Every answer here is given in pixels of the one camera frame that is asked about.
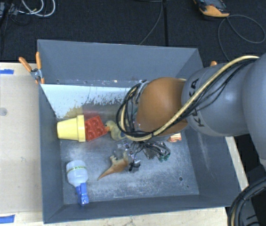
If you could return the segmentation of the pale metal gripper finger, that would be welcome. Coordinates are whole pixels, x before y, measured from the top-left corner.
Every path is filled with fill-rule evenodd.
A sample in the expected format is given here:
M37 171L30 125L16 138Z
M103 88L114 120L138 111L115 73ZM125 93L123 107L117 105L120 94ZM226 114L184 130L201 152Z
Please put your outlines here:
M129 160L129 171L138 171L140 167L140 160L136 158L131 158Z
M120 160L125 158L132 158L133 152L128 144L118 144L117 148L114 150L114 155L116 159Z

